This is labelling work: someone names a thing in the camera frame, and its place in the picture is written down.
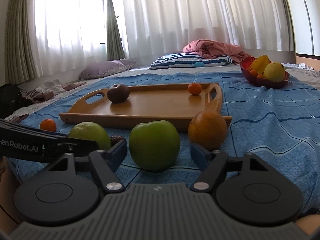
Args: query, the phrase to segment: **yellow fruit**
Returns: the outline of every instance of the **yellow fruit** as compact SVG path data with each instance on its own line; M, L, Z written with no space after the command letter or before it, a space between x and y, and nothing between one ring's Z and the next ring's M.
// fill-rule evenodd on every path
M254 62L252 62L250 69L254 69L257 71L258 74L262 74L270 63L269 58L267 55L263 55L255 59Z
M111 140L107 132L94 122L82 122L77 124L69 133L69 137L96 141L100 150L109 150Z
M263 75L272 82L281 82L285 75L284 66L279 62L272 62L266 67Z
M198 113L188 128L189 140L209 151L217 150L227 135L227 124L221 114L211 111Z

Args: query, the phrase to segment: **blue and white striped pillow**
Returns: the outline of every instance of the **blue and white striped pillow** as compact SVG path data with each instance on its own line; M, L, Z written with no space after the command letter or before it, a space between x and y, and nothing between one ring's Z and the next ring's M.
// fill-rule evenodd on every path
M232 63L229 56L221 56L216 59L205 59L193 53L175 53L158 58L151 64L150 69L160 68L185 68L185 67L217 67Z

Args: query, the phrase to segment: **green curtain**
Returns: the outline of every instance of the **green curtain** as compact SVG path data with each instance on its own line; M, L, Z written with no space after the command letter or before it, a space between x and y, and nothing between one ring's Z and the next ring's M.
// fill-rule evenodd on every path
M288 30L289 30L289 51L295 51L295 41L294 41L294 31L293 31L293 23L292 17L289 7L288 0L283 0L285 15L288 22Z
M5 27L6 83L20 84L37 78L28 30L28 0L9 0Z
M119 28L112 0L107 1L107 60L124 58Z

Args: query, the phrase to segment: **sheer curtain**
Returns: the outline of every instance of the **sheer curtain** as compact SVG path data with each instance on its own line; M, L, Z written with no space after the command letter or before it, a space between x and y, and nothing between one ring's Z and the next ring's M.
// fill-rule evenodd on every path
M129 57L181 51L197 39L289 50L283 0L123 0L123 5Z
M35 0L31 29L36 32L33 52L40 76L106 60L103 2Z

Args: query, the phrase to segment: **mattress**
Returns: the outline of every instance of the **mattress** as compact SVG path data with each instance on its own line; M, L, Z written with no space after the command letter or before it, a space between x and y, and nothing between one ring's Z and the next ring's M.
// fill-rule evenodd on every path
M288 69L292 75L282 90L253 87L243 79L239 66L229 65L194 69L136 69L92 82L51 102L38 106L36 112L22 121L38 127L45 118L55 119L58 132L68 134L73 125L64 124L59 113L66 112L87 93L110 87L114 83L127 85L217 82L224 93L222 114L233 116L228 136L221 149L230 156L255 152L303 192L302 213L316 213L320 207L319 155L320 91L316 72ZM128 138L129 130L107 129L108 134ZM131 183L176 183L190 186L200 171L190 158L188 135L180 134L181 149L177 163L162 173L140 170L128 154L116 175L128 187ZM21 182L30 178L45 165L10 159L10 165ZM90 179L90 174L81 173Z

